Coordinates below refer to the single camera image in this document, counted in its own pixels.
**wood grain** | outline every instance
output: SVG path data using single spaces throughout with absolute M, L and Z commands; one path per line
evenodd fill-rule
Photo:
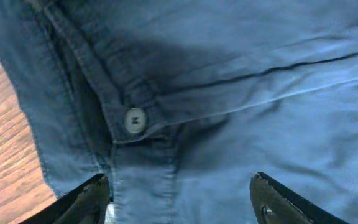
M 54 201 L 42 179 L 31 130 L 0 64 L 0 223 L 19 223 Z

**wooden table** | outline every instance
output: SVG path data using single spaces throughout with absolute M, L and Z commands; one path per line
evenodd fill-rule
M 31 130 L 0 64 L 0 223 L 19 223 L 54 201 L 42 180 Z

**button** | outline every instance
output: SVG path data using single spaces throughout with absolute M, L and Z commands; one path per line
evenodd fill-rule
M 265 224 L 270 224 L 271 223 L 270 220 L 272 216 L 274 216 L 274 213 L 268 206 L 264 205 L 262 207 L 262 216 L 264 218 Z
M 127 111 L 124 119 L 124 126 L 131 134 L 141 133 L 146 128 L 146 113 L 140 108 Z

